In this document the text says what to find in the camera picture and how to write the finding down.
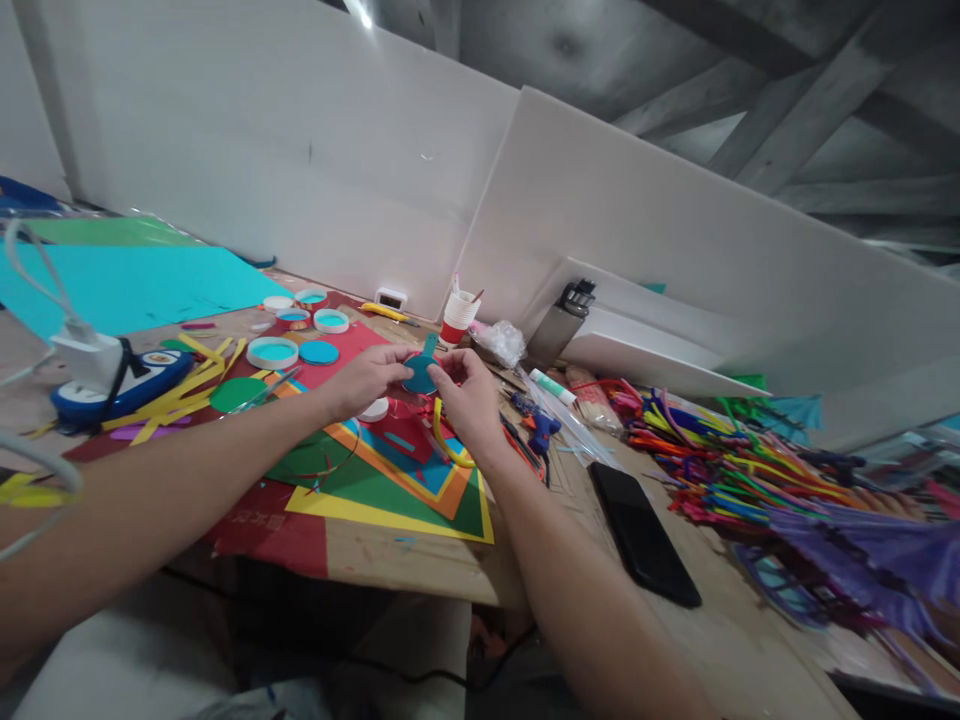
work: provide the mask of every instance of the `white cable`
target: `white cable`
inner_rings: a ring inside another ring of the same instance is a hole
[[[16,435],[8,433],[4,430],[0,430],[0,448],[12,450],[18,455],[23,455],[25,458],[33,460],[34,462],[42,465],[51,473],[60,478],[64,486],[66,486],[67,491],[74,495],[79,495],[80,491],[83,489],[83,476],[80,475],[80,472],[73,465],[68,463],[62,457],[42,452],[38,450],[33,443],[27,442],[23,438],[17,437]],[[3,548],[3,550],[0,550],[0,562],[10,559],[38,537],[47,532],[50,528],[60,522],[63,519],[63,516],[70,512],[71,508],[73,508],[73,505],[63,505],[57,508],[53,511],[52,515],[47,516],[47,518],[36,528],[28,532],[19,540]]]
[[[43,243],[41,243],[36,236],[33,235],[33,233],[30,233],[30,239],[40,253],[44,265],[47,266],[47,271],[50,273],[50,277],[53,278],[53,282],[57,286],[57,290],[60,292],[60,297],[57,297],[51,293],[27,273],[26,269],[23,267],[23,264],[20,262],[20,257],[17,255],[17,232],[19,230],[20,218],[14,218],[13,221],[11,221],[11,223],[7,226],[6,242],[4,243],[7,251],[7,259],[10,260],[11,267],[17,271],[17,274],[19,274],[20,277],[59,305],[67,314],[68,318],[77,322],[83,322],[80,316],[77,315],[77,311],[73,309],[73,305],[70,304],[70,298],[67,295],[67,290],[63,286],[63,281],[60,280],[60,275],[57,274],[56,269],[53,267],[53,262],[50,260],[50,256],[43,247]]]
[[[47,360],[49,360],[56,354],[57,354],[57,351],[54,348],[47,348],[47,352],[44,354],[44,356],[39,360],[37,360],[33,365],[31,365],[30,367],[25,367],[23,370],[15,372],[13,375],[9,375],[5,377],[3,380],[0,380],[0,387],[4,387],[5,385],[9,385],[12,382],[16,382],[17,380],[25,378],[27,375],[32,373],[34,370],[36,370],[38,367],[43,365]]]

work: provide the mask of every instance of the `bottle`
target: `bottle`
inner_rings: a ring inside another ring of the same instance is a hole
[[[572,392],[567,390],[563,385],[558,383],[553,378],[548,378],[542,372],[534,368],[530,371],[530,379],[533,380],[537,385],[542,387],[548,393],[553,395],[555,398],[558,398],[567,407],[573,405],[573,401],[577,399],[577,396]]]
[[[553,366],[590,314],[590,306],[596,300],[593,296],[596,287],[595,282],[586,278],[578,283],[567,283],[560,299],[547,310],[527,345],[529,365],[544,371]]]

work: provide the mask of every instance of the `hand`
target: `hand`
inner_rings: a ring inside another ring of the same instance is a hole
[[[454,350],[438,361],[427,373],[460,440],[474,457],[490,449],[499,451],[505,440],[493,375],[473,350]]]
[[[409,345],[376,345],[367,348],[336,375],[314,390],[313,396],[329,415],[328,424],[343,422],[366,410],[377,398],[396,398],[412,405],[423,399],[408,393],[400,383],[413,377],[401,363],[419,352]]]

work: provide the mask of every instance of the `teal paper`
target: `teal paper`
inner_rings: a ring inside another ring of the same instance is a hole
[[[259,305],[292,293],[224,248],[84,247],[47,245],[80,316],[105,335],[125,335]],[[21,244],[27,272],[56,294],[37,249]],[[10,267],[0,254],[0,302],[49,340],[64,313]]]

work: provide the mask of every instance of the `white board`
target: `white board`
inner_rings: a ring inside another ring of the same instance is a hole
[[[69,201],[33,66],[11,0],[0,0],[0,175]]]
[[[827,446],[831,414],[844,438],[896,430],[875,394],[913,408],[901,421],[948,414],[939,380],[921,374],[907,396],[897,378],[960,357],[960,284],[524,88],[462,282],[486,288],[483,318],[519,319],[567,257],[758,330],[724,372],[823,393]]]
[[[439,314],[514,88],[316,0],[18,10],[79,197]]]
[[[594,372],[691,398],[769,397],[770,393],[602,333],[575,337],[564,359]]]

